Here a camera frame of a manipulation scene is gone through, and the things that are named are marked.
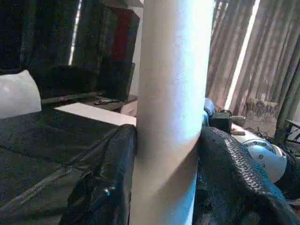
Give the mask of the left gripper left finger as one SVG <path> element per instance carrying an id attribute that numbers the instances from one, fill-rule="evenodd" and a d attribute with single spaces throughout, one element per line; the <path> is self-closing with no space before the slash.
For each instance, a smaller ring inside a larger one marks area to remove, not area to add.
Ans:
<path id="1" fill-rule="evenodd" d="M 85 169 L 59 224 L 128 224 L 136 142 L 136 127 L 124 124 L 80 159 L 79 165 Z"/>

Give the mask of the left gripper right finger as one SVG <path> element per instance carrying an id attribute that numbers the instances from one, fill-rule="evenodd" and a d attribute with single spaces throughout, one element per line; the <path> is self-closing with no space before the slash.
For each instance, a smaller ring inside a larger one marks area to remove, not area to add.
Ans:
<path id="1" fill-rule="evenodd" d="M 203 127 L 197 141 L 201 174 L 218 225 L 298 225 L 281 190 L 228 133 Z"/>

